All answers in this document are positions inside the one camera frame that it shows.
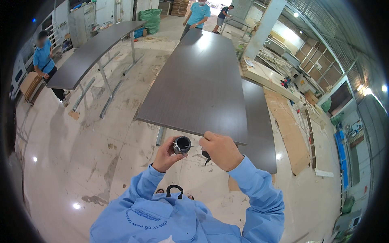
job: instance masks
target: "curved table top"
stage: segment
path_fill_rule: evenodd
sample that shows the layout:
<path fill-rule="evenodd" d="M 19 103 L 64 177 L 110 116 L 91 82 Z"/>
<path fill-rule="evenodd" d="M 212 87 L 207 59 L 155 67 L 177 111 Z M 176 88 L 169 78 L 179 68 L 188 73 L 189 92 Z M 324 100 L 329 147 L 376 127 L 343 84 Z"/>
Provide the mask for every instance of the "curved table top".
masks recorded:
<path fill-rule="evenodd" d="M 74 90 L 86 73 L 125 35 L 147 21 L 128 21 L 114 24 L 78 48 L 66 60 L 47 84 L 48 88 Z"/>
<path fill-rule="evenodd" d="M 209 130 L 246 145 L 245 101 L 232 41 L 189 30 L 155 79 L 137 119 L 200 136 Z"/>

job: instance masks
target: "fluorescent light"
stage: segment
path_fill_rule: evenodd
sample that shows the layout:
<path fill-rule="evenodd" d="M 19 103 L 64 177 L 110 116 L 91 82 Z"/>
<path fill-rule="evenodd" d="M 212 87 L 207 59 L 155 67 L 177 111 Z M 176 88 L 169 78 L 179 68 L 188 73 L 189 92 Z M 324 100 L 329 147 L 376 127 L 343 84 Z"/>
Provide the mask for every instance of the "fluorescent light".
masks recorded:
<path fill-rule="evenodd" d="M 373 92 L 371 91 L 370 88 L 365 89 L 365 92 L 364 92 L 364 95 L 363 95 L 363 96 L 366 96 L 366 95 L 368 95 L 368 94 L 373 94 Z"/>

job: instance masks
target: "man in light blue shirt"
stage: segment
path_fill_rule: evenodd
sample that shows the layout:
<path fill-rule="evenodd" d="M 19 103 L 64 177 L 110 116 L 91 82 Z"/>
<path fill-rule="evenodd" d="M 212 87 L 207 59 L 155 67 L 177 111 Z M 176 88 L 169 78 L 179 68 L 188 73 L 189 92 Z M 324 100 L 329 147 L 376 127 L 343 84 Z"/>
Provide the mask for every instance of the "man in light blue shirt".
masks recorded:
<path fill-rule="evenodd" d="M 208 17 L 211 16 L 211 8 L 207 4 L 205 4 L 206 2 L 207 0 L 198 0 L 198 2 L 192 4 L 191 11 L 188 17 L 186 17 L 184 23 L 182 24 L 183 26 L 185 26 L 185 29 L 182 33 L 180 41 L 186 35 L 189 29 L 203 29 L 204 22 L 207 21 Z"/>
<path fill-rule="evenodd" d="M 176 243 L 280 241 L 285 221 L 282 191 L 274 189 L 268 172 L 256 169 L 240 154 L 230 137 L 207 131 L 199 144 L 250 198 L 242 234 L 237 226 L 215 219 L 204 203 L 183 196 L 182 191 L 154 194 L 166 170 L 187 156 L 172 156 L 175 139 L 169 137 L 154 162 L 101 212 L 90 229 L 91 243 L 156 243 L 170 236 Z"/>
<path fill-rule="evenodd" d="M 53 61 L 53 48 L 51 42 L 47 37 L 47 31 L 42 30 L 38 34 L 37 48 L 34 52 L 34 70 L 37 74 L 41 75 L 46 83 L 48 83 L 54 73 L 57 71 L 55 63 Z M 52 89 L 55 96 L 62 102 L 64 107 L 68 106 L 68 102 L 65 99 L 65 95 L 69 94 L 69 90 Z"/>

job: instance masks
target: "green sack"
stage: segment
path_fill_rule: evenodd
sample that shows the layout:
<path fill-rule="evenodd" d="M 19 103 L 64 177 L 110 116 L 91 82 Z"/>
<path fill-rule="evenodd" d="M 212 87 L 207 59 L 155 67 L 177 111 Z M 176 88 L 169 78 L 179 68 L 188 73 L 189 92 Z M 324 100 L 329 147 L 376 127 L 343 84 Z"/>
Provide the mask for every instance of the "green sack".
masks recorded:
<path fill-rule="evenodd" d="M 159 30 L 159 23 L 161 22 L 161 18 L 159 15 L 161 14 L 162 9 L 148 9 L 145 11 L 139 11 L 139 19 L 147 20 L 143 26 L 147 27 L 147 33 L 155 34 Z"/>
<path fill-rule="evenodd" d="M 327 111 L 331 108 L 331 97 L 326 101 L 324 102 L 323 104 L 321 104 L 321 108 L 323 109 L 324 113 L 327 113 Z"/>

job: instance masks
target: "sneaker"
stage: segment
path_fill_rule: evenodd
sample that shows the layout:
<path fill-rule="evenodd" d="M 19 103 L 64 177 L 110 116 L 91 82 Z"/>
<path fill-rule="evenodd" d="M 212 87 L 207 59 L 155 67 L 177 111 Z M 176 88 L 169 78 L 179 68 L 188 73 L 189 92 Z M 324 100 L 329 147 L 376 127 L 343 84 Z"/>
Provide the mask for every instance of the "sneaker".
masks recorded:
<path fill-rule="evenodd" d="M 68 106 L 68 101 L 66 99 L 64 99 L 62 101 L 62 104 L 63 104 L 63 107 L 67 107 Z"/>

